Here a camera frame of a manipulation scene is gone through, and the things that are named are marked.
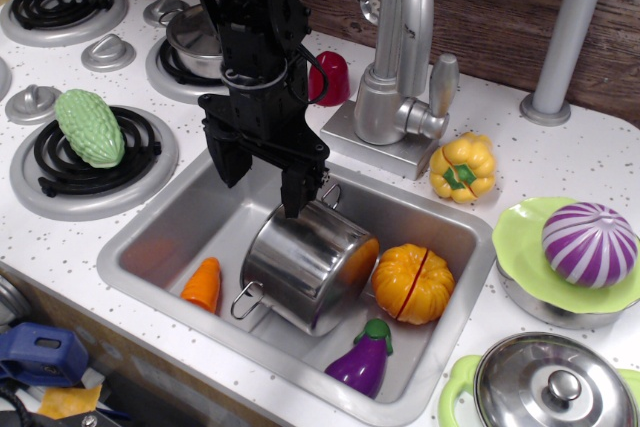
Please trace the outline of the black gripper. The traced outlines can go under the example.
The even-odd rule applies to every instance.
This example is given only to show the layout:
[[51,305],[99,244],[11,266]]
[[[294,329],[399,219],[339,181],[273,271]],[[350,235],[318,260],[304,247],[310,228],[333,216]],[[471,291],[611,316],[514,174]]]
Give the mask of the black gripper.
[[307,125],[307,63],[295,57],[271,83],[251,85],[226,78],[227,97],[202,95],[204,132],[221,180],[233,188],[252,167],[254,156],[284,170],[281,201],[295,219],[316,198],[329,177],[329,149]]

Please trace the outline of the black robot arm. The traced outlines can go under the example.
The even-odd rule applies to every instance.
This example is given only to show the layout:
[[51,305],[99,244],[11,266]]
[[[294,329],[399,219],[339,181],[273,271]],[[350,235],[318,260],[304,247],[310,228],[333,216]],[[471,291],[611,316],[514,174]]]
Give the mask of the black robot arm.
[[281,201],[296,218],[326,177],[328,146],[308,126],[308,68],[318,63],[304,46],[310,11],[300,0],[200,0],[217,30],[225,95],[203,94],[204,132],[221,180],[234,187],[259,158],[281,171]]

